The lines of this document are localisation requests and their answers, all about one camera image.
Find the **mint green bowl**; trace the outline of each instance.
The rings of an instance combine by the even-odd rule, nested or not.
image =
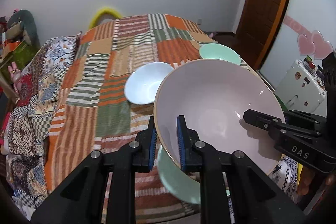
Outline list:
[[[192,204],[201,204],[200,183],[183,173],[160,145],[157,153],[157,171],[164,187],[173,196]]]
[[[201,46],[199,55],[202,59],[220,59],[237,65],[240,64],[240,57],[233,49],[217,43],[209,43]]]

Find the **large pink bowl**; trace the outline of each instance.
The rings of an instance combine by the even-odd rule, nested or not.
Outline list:
[[[248,109],[285,122],[277,99],[259,77],[230,62],[200,59],[166,76],[155,97],[154,120],[162,146],[178,166],[176,119],[184,115],[200,140],[227,153],[242,150],[268,174],[281,153],[266,131],[244,122]]]

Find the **bowl rim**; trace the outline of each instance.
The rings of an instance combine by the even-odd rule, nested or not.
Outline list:
[[[207,44],[202,45],[202,46],[199,48],[199,50],[198,50],[198,51],[199,51],[199,55],[201,56],[202,59],[218,59],[218,58],[206,58],[206,57],[202,56],[202,54],[201,54],[201,49],[204,49],[204,48],[206,48],[206,47],[209,47],[208,45],[219,45],[219,46],[222,46],[222,47],[228,49],[228,50],[231,51],[231,52],[234,52],[234,53],[237,55],[237,57],[239,58],[239,63],[237,64],[237,63],[233,63],[233,62],[230,62],[230,61],[228,61],[228,62],[233,63],[233,64],[236,64],[236,65],[239,65],[239,64],[240,64],[240,60],[241,60],[240,55],[239,55],[235,50],[231,49],[231,48],[228,47],[228,46],[222,45],[222,44],[220,44],[220,43],[207,43]]]
[[[167,76],[166,76],[166,77],[164,78],[164,80],[161,82],[161,84],[160,84],[160,86],[159,86],[159,88],[158,88],[158,90],[157,90],[157,92],[156,92],[155,100],[154,100],[154,111],[153,111],[153,115],[154,115],[154,124],[155,124],[155,125],[158,124],[158,121],[157,121],[157,115],[156,115],[156,113],[157,113],[157,99],[158,99],[158,96],[159,96],[159,94],[160,94],[160,91],[161,91],[161,88],[162,88],[162,85],[164,84],[164,82],[168,79],[168,77],[169,77],[174,71],[178,70],[179,68],[181,68],[181,67],[183,67],[183,66],[185,66],[185,65],[187,65],[187,64],[189,64],[189,63],[193,63],[193,62],[201,62],[201,61],[204,61],[204,60],[207,60],[208,62],[209,62],[209,60],[215,60],[215,62],[227,62],[227,63],[231,63],[231,64],[233,64],[233,65],[236,65],[236,64],[234,64],[234,63],[232,63],[232,62],[225,61],[225,60],[222,60],[222,59],[211,59],[211,58],[209,58],[209,59],[196,59],[196,60],[191,60],[191,61],[189,61],[189,62],[183,63],[183,64],[181,64],[180,66],[174,68],[170,73],[167,74]],[[255,74],[253,74],[251,71],[249,71],[249,70],[247,70],[247,71],[248,71],[249,73],[251,73],[254,77],[257,77],[257,76],[256,76]],[[259,79],[260,79],[260,81],[265,85],[265,87],[267,87],[267,89],[272,93],[274,99],[276,100],[276,102],[277,102],[278,105],[279,105],[279,108],[281,109],[281,106],[280,106],[280,104],[279,104],[277,98],[275,97],[274,93],[271,91],[271,89],[264,83],[264,81],[263,81],[260,77],[259,77]],[[280,119],[281,119],[281,118],[282,118],[283,121],[285,120],[285,117],[284,117],[283,114],[282,114],[282,117],[280,117]],[[159,130],[159,128],[158,128],[157,126],[155,126],[155,130],[156,130],[156,132],[157,132],[157,137],[159,138],[160,143],[161,143],[163,149],[166,150],[168,156],[169,156],[170,159],[173,161],[173,163],[175,163],[175,165],[176,165],[178,168],[181,169],[181,165],[180,165],[180,163],[177,162],[177,161],[172,157],[172,155],[169,153],[169,151],[168,151],[168,149],[167,149],[167,146],[166,146],[166,144],[164,143],[163,138],[162,138],[162,136],[161,136],[161,132],[160,132],[160,130]],[[268,173],[266,173],[266,175],[269,175],[277,165],[278,165],[278,163],[276,163],[276,164],[274,165],[274,167],[273,167]]]
[[[147,63],[147,64],[145,64],[145,65],[142,65],[142,66],[138,67],[138,68],[137,68],[134,72],[132,72],[131,75],[127,78],[127,80],[126,80],[126,82],[125,82],[125,85],[124,85],[124,95],[125,95],[126,99],[127,99],[130,103],[132,103],[132,104],[134,104],[134,105],[148,105],[148,104],[152,104],[152,103],[154,103],[155,99],[152,100],[152,101],[150,101],[150,102],[148,102],[148,103],[143,103],[143,104],[135,103],[134,101],[130,100],[130,99],[128,98],[128,96],[126,95],[126,85],[127,85],[128,81],[129,81],[129,79],[131,78],[131,76],[132,76],[133,74],[135,74],[135,73],[136,73],[138,70],[140,70],[141,68],[146,67],[146,66],[149,67],[149,65],[154,64],[154,63],[163,63],[163,64],[166,64],[166,65],[169,65],[169,66],[172,68],[172,70],[171,70],[169,73],[171,73],[171,72],[174,70],[174,67],[172,67],[171,64],[166,63],[166,62],[151,62],[151,63]]]

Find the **pink heart decoration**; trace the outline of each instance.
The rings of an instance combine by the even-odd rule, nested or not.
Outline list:
[[[315,59],[324,59],[328,54],[334,51],[330,42],[323,39],[322,34],[319,31],[313,31],[311,33],[311,41],[315,44]]]
[[[297,38],[300,55],[312,55],[315,52],[315,44],[309,41],[304,34],[300,34]]]

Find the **patchwork bedspread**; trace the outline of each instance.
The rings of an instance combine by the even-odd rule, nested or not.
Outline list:
[[[14,202],[28,219],[47,197],[44,163],[48,129],[78,41],[78,37],[55,37],[42,46],[22,71],[20,100],[5,131],[7,180],[14,190]]]
[[[147,128],[153,104],[134,105],[124,95],[132,72],[150,62],[177,67],[199,59],[200,45],[208,42],[214,41],[195,23],[164,14],[132,16],[89,30],[61,85],[51,121],[45,166],[48,189],[55,189],[90,151],[116,151]],[[135,188],[137,223],[199,212],[198,205],[182,202],[167,192],[156,162],[149,174],[136,175]]]
[[[153,104],[134,105],[124,95],[132,72],[151,62],[177,67],[199,59],[199,47],[209,42],[215,41],[195,23],[164,14],[132,16],[97,26],[82,37],[76,56],[77,37],[47,41],[22,72],[21,99],[5,134],[10,152],[7,180],[27,218],[92,150],[116,151],[147,128]],[[243,60],[241,66],[250,70]],[[271,178],[291,195],[296,191],[296,163],[282,163]],[[182,202],[166,190],[156,164],[155,160],[149,174],[136,174],[137,223],[198,213],[198,205]],[[286,174],[284,180],[281,170]]]

